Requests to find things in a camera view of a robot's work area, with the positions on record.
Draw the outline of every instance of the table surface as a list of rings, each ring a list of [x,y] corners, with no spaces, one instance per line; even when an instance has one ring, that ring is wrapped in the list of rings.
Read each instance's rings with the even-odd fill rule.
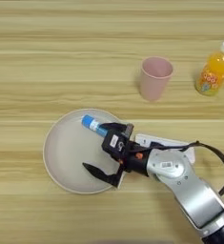
[[[60,116],[97,108],[136,132],[224,152],[224,88],[215,97],[193,88],[223,40],[220,0],[0,1],[0,243],[199,244],[164,185],[132,173],[119,191],[67,193],[49,178],[42,147]],[[137,90],[150,55],[174,66],[155,103]],[[205,150],[196,157],[196,173],[219,190],[224,167]]]

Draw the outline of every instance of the plate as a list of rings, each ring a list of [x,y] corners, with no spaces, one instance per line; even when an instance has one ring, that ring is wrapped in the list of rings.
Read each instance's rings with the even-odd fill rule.
[[[82,125],[82,118],[86,114],[101,123],[120,123],[117,117],[105,111],[70,112],[49,131],[43,158],[50,177],[63,189],[73,193],[100,193],[111,185],[93,177],[82,163],[93,164],[107,174],[116,173],[119,164],[103,152],[103,137]]]

